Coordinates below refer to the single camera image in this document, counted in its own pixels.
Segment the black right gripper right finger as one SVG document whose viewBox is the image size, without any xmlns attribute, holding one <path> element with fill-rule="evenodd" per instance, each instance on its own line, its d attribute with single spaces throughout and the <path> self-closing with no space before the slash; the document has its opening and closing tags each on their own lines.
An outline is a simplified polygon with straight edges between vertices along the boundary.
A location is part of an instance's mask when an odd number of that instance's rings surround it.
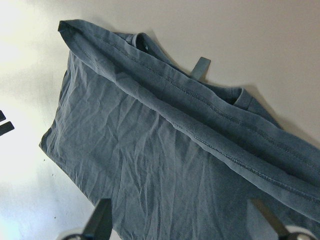
<svg viewBox="0 0 320 240">
<path fill-rule="evenodd" d="M 290 235 L 277 216 L 257 198 L 251 199 L 251 238 L 253 240 L 286 240 Z"/>
</svg>

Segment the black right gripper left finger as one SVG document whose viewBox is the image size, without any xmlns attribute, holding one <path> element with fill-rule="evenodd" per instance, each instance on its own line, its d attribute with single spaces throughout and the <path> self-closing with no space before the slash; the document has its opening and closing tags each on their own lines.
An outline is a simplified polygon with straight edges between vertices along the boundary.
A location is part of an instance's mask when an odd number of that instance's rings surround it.
<svg viewBox="0 0 320 240">
<path fill-rule="evenodd" d="M 82 236 L 85 240 L 109 240 L 112 233 L 112 201 L 101 199 L 96 205 Z"/>
</svg>

